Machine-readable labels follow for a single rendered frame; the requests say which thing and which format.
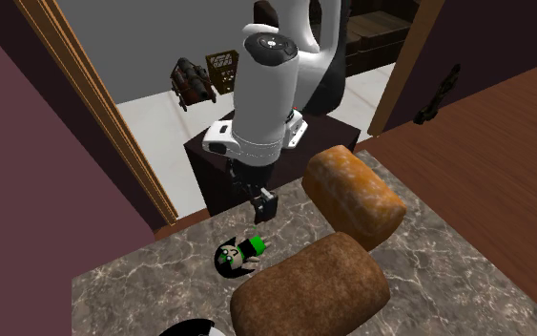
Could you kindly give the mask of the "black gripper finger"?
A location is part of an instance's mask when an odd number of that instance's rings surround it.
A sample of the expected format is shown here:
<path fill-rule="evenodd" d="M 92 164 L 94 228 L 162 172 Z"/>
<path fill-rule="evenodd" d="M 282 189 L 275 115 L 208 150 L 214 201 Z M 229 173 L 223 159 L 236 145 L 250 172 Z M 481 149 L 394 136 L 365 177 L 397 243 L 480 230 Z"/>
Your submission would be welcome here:
<path fill-rule="evenodd" d="M 251 198 L 250 202 L 255 210 L 254 223 L 258 224 L 272 219 L 278 209 L 279 197 L 265 188 L 259 189 L 259 195 Z"/>

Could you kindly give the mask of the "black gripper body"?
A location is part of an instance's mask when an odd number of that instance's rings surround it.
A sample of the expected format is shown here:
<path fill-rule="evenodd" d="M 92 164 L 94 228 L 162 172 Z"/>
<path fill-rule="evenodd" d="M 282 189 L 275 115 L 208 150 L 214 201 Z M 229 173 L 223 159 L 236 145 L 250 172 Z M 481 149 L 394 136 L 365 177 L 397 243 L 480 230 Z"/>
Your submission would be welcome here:
<path fill-rule="evenodd" d="M 227 173 L 235 195 L 245 195 L 247 198 L 256 198 L 260 190 L 265 188 L 274 170 L 274 165 L 250 166 L 241 161 L 228 158 Z"/>

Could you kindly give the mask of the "black-haired doll in green dress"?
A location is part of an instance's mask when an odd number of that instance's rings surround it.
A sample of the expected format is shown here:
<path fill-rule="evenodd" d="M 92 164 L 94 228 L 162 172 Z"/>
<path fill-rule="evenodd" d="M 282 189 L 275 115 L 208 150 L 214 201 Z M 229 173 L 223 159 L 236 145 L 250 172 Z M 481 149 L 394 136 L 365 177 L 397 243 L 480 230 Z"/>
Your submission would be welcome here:
<path fill-rule="evenodd" d="M 214 266 L 217 273 L 226 279 L 236 279 L 253 273 L 259 263 L 259 257 L 272 245 L 260 236 L 237 242 L 232 237 L 221 244 L 215 251 Z"/>

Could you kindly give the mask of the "dark robot stand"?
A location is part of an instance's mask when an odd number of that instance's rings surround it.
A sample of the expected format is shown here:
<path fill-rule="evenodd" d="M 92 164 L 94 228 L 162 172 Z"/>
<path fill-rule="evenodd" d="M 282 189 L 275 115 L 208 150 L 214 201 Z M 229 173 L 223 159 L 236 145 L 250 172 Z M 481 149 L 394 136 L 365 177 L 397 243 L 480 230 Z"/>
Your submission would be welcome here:
<path fill-rule="evenodd" d="M 281 152 L 267 188 L 274 190 L 303 176 L 308 160 L 333 146 L 343 145 L 352 151 L 361 131 L 329 115 L 307 115 L 308 128 L 299 144 Z M 204 134 L 200 133 L 184 144 L 184 149 L 196 176 L 206 208 L 215 216 L 249 200 L 244 193 L 236 193 L 226 171 L 227 158 L 209 153 L 202 148 Z"/>

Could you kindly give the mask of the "orange-brown bread loaf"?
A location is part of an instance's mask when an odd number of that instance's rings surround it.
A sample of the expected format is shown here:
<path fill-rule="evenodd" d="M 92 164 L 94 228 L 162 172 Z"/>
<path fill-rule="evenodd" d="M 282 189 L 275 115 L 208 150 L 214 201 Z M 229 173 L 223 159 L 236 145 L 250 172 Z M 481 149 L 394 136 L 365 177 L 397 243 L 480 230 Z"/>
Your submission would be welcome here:
<path fill-rule="evenodd" d="M 401 198 L 343 145 L 311 157 L 301 185 L 332 228 L 366 251 L 390 238 L 407 212 Z"/>

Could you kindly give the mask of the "dark brown bread loaf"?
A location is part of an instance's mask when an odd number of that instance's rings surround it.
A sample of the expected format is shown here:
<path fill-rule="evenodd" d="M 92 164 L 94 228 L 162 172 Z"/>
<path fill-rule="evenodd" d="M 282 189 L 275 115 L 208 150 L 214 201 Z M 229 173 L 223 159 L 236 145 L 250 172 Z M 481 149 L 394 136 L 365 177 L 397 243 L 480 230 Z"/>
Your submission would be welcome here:
<path fill-rule="evenodd" d="M 236 336 L 347 336 L 389 300 L 378 264 L 338 232 L 244 282 L 230 315 Z"/>

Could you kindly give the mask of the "black and white round object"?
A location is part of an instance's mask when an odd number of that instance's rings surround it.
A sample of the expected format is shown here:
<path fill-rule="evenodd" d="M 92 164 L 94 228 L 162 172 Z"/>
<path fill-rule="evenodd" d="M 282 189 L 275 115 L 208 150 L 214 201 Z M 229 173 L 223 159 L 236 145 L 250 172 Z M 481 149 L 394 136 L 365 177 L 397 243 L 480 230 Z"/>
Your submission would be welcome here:
<path fill-rule="evenodd" d="M 209 319 L 195 318 L 176 323 L 158 336 L 226 336 Z"/>

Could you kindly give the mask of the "dark wooden cabinet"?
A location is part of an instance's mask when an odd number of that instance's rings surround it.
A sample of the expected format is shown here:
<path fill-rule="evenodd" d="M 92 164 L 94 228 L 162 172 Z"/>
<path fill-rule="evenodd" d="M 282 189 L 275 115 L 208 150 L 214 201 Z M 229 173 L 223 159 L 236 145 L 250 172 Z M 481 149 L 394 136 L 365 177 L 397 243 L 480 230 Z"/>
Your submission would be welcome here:
<path fill-rule="evenodd" d="M 421 0 L 352 0 L 346 76 L 395 63 Z"/>

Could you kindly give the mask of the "dark gnarled branch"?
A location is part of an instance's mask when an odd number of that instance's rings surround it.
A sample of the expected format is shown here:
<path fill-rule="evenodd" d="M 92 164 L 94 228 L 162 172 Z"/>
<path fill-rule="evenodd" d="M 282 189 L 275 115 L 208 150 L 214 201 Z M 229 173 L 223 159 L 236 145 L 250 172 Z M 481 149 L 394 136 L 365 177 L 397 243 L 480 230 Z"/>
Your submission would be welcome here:
<path fill-rule="evenodd" d="M 448 76 L 441 82 L 432 99 L 421 108 L 413 118 L 415 124 L 423 125 L 433 119 L 439 112 L 440 104 L 444 98 L 455 88 L 461 71 L 461 64 L 455 64 Z"/>

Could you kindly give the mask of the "wooden door frame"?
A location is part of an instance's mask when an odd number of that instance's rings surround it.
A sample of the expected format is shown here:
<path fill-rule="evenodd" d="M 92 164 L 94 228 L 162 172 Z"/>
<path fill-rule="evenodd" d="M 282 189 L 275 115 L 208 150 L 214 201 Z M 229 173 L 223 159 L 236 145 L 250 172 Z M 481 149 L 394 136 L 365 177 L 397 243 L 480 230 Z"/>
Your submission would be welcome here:
<path fill-rule="evenodd" d="M 177 211 L 161 186 L 154 170 L 120 115 L 108 90 L 84 52 L 66 17 L 55 0 L 12 0 L 47 49 L 49 59 L 65 76 L 79 97 L 79 107 L 88 120 L 97 123 L 93 133 L 104 136 L 130 170 L 129 178 L 144 192 L 144 201 L 153 207 L 154 220 L 146 220 L 153 231 L 177 223 Z M 395 105 L 415 66 L 423 46 L 448 0 L 423 0 L 405 39 L 398 63 L 383 92 L 382 100 L 367 130 L 373 137 L 384 132 Z"/>

